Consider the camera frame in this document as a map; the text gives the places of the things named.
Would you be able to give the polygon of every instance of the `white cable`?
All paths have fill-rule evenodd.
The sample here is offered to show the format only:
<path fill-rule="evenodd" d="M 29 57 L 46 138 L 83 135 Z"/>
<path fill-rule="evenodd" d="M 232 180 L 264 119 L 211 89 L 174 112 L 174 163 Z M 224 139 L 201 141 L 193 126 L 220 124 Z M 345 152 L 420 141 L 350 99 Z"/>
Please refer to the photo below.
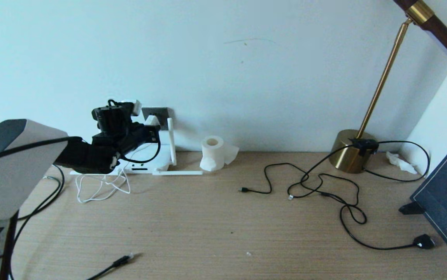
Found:
<path fill-rule="evenodd" d="M 151 144 L 148 144 L 147 146 L 142 147 L 141 149 L 138 149 L 137 151 L 135 151 L 135 152 L 131 155 L 131 157 L 133 157 L 133 156 L 134 156 L 136 153 L 138 153 L 139 151 L 142 151 L 143 149 L 149 147 L 150 145 L 151 145 Z M 116 177 L 116 179 L 114 179 L 113 181 L 110 181 L 110 182 L 107 181 L 107 179 L 106 179 L 106 175 L 104 175 L 104 176 L 102 177 L 102 179 L 96 178 L 96 177 L 94 177 L 94 175 L 90 175 L 90 174 L 81 174 L 81 175 L 77 176 L 77 177 L 74 179 L 74 182 L 75 182 L 75 184 L 76 184 L 76 189 L 78 190 L 78 192 L 76 193 L 76 200 L 78 200 L 78 202 L 80 202 L 80 203 L 87 203 L 87 202 L 89 202 L 89 201 L 93 201 L 93 200 L 105 200 L 105 199 L 108 199 L 109 197 L 111 197 L 117 190 L 119 190 L 119 191 L 121 191 L 121 192 L 123 192 L 123 193 L 126 193 L 126 194 L 131 193 L 130 182 L 129 182 L 129 180 L 128 180 L 128 176 L 127 176 L 127 174 L 125 173 L 125 168 L 128 167 L 129 164 L 130 164 L 130 162 L 127 163 L 127 164 L 125 165 L 125 167 L 123 167 L 121 170 L 119 170 L 119 171 L 118 171 L 118 176 Z M 80 198 L 80 193 L 81 193 L 81 188 L 82 188 L 82 182 L 83 182 L 83 179 L 85 179 L 85 178 L 91 178 L 91 179 L 100 181 L 100 186 L 99 186 L 99 189 L 98 189 L 93 195 L 90 196 L 90 198 L 82 200 L 82 199 Z M 115 182 L 116 182 L 119 178 L 122 178 L 123 181 L 122 181 L 120 184 L 116 185 Z M 122 186 L 125 182 L 127 183 L 128 191 L 123 190 L 123 189 L 121 188 L 121 186 Z M 97 198 L 96 195 L 97 195 L 97 194 L 99 193 L 99 191 L 102 189 L 102 186 L 104 185 L 104 183 L 106 183 L 106 185 L 112 185 L 112 186 L 113 186 L 113 189 L 112 189 L 111 192 L 110 192 L 108 195 L 106 195 L 105 197 Z"/>

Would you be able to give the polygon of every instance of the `wooden desk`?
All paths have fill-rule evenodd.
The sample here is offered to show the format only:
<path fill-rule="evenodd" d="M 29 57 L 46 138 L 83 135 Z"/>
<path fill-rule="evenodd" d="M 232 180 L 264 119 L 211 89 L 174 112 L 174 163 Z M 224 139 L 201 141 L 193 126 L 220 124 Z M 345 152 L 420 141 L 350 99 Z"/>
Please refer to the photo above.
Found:
<path fill-rule="evenodd" d="M 308 169 L 325 153 L 242 152 L 236 161 L 199 177 L 131 175 L 131 194 L 117 192 L 100 202 L 79 204 L 73 176 L 65 191 L 24 229 L 13 256 L 16 280 L 86 279 L 129 252 L 141 257 L 103 279 L 447 279 L 447 246 L 423 215 L 403 216 L 417 183 L 399 183 L 373 175 L 345 174 L 328 162 L 314 174 L 328 172 L 353 179 L 361 188 L 359 206 L 368 223 L 359 226 L 346 214 L 352 232 L 375 246 L 411 243 L 427 233 L 433 250 L 371 250 L 355 243 L 339 221 L 341 204 L 320 195 L 287 199 L 286 188 L 300 179 L 291 167 L 270 169 L 270 195 L 263 167 L 291 162 Z M 198 152 L 178 153 L 178 170 L 196 170 Z M 385 162 L 371 166 L 392 176 L 407 174 Z M 49 170 L 56 175 L 55 168 Z M 311 186 L 318 179 L 312 177 Z M 91 194 L 96 182 L 85 184 Z M 56 187 L 42 180 L 20 214 L 29 213 Z M 327 179 L 322 188 L 351 201 L 354 188 Z"/>

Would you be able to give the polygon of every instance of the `tissue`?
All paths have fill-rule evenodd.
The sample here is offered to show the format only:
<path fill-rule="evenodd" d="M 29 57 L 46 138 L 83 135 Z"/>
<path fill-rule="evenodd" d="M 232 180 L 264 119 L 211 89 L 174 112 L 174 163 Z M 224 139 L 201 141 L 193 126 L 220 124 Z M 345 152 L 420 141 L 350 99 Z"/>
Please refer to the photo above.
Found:
<path fill-rule="evenodd" d="M 391 154 L 390 152 L 387 151 L 386 157 L 387 157 L 387 159 L 389 159 L 389 163 L 391 163 L 392 165 L 398 166 L 400 168 L 400 170 L 407 171 L 412 174 L 417 174 L 417 171 L 415 170 L 415 168 L 410 163 L 407 163 L 406 161 L 400 159 L 398 157 L 398 154 Z"/>
<path fill-rule="evenodd" d="M 225 143 L 218 136 L 208 136 L 201 141 L 202 160 L 200 167 L 206 171 L 221 170 L 237 156 L 239 148 Z"/>

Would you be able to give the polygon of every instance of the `wall outlet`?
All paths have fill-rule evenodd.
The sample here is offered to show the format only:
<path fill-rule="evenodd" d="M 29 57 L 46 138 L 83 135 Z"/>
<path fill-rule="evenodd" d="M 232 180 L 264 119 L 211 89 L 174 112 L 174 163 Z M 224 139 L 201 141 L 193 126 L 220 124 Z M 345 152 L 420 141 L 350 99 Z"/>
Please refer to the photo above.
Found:
<path fill-rule="evenodd" d="M 144 119 L 147 119 L 150 115 L 156 116 L 161 125 L 161 130 L 168 130 L 168 114 L 167 107 L 155 107 L 155 108 L 142 108 L 142 114 Z"/>

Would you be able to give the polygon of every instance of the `gold lamp base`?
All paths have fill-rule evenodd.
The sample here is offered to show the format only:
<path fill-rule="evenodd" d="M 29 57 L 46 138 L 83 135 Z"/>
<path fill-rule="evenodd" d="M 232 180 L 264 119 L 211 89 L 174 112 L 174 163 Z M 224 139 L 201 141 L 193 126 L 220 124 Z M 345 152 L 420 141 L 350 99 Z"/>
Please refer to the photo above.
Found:
<path fill-rule="evenodd" d="M 355 129 L 345 129 L 337 134 L 337 138 L 332 146 L 332 151 L 346 147 L 353 144 L 351 139 L 357 137 L 358 131 Z M 372 135 L 368 133 L 362 134 L 363 139 L 376 140 Z M 374 150 L 368 149 L 363 156 L 360 155 L 360 149 L 355 147 L 348 147 L 338 151 L 329 157 L 329 161 L 337 169 L 346 173 L 360 173 L 362 167 L 367 163 L 370 155 Z"/>

